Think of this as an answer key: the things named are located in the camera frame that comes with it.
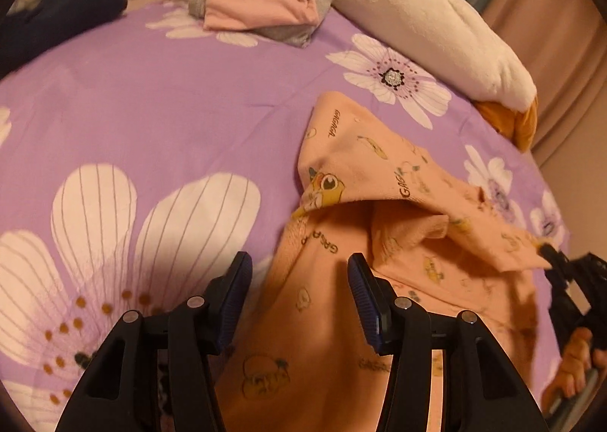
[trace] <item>orange dot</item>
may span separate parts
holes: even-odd
[[[141,305],[143,305],[144,307],[147,307],[148,305],[150,305],[151,302],[152,302],[152,298],[150,297],[150,294],[139,295],[139,303]]]

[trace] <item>silver screw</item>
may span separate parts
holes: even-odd
[[[122,316],[122,320],[125,323],[134,323],[137,319],[139,319],[139,313],[137,311],[128,311]]]
[[[461,318],[464,320],[464,322],[469,324],[474,324],[476,321],[478,321],[478,316],[472,311],[463,311],[461,313]]]
[[[202,307],[204,305],[204,298],[200,296],[191,297],[187,301],[187,306],[190,309],[197,309],[198,307]]]
[[[396,297],[394,299],[394,305],[396,305],[399,309],[408,309],[414,303],[411,302],[410,298],[407,297]]]

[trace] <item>human hand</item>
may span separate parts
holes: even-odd
[[[572,398],[586,387],[586,371],[593,365],[598,369],[607,368],[607,350],[594,350],[590,354],[593,334],[588,328],[577,328],[563,352],[563,359],[557,375],[541,396],[541,410],[547,413],[559,392],[565,398]]]

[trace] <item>bed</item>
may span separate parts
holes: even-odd
[[[209,36],[186,17],[172,2],[150,4],[0,82],[0,379],[36,432],[54,430],[124,311],[171,309],[238,250],[254,260],[253,303],[299,200],[297,154],[324,91],[367,107],[454,176],[495,187],[509,221],[533,232],[541,218],[566,247],[534,163],[465,97],[428,76],[416,101],[424,127],[381,79],[332,61],[356,51],[386,69],[393,62],[337,11],[303,50]],[[436,95],[442,116],[423,110]],[[549,284],[541,271],[534,281],[538,399],[559,355]]]

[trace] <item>white flower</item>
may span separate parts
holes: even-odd
[[[10,110],[6,107],[0,107],[0,145],[8,138],[11,123],[8,120]]]
[[[565,239],[565,226],[557,202],[550,191],[544,191],[541,206],[529,214],[535,235],[551,239],[554,247],[560,248]]]
[[[181,8],[166,13],[162,21],[147,23],[146,27],[152,30],[172,28],[166,33],[166,37],[169,39],[196,39],[215,36],[220,42],[241,47],[255,47],[259,40],[266,40],[263,37],[240,31],[217,32],[205,30],[202,28],[202,22],[193,18],[185,9]]]
[[[55,430],[83,369],[122,313],[170,311],[225,272],[259,205],[255,184],[217,173],[170,194],[142,224],[137,191],[124,172],[89,164],[55,196],[56,255],[33,232],[0,236],[0,350],[31,369],[23,381],[4,384],[36,432]],[[135,225],[140,233],[131,249]]]
[[[512,186],[512,172],[505,168],[504,160],[493,157],[485,166],[474,146],[466,145],[465,150],[470,156],[470,161],[464,161],[464,167],[468,171],[468,183],[483,188],[485,195],[504,220],[525,229],[527,222],[521,207],[508,197]]]
[[[349,50],[326,55],[327,59],[346,69],[348,83],[369,90],[385,104],[396,100],[419,124],[432,129],[427,112],[440,117],[447,112],[451,92],[440,86],[434,76],[407,57],[366,35],[356,34],[352,43],[359,52]]]

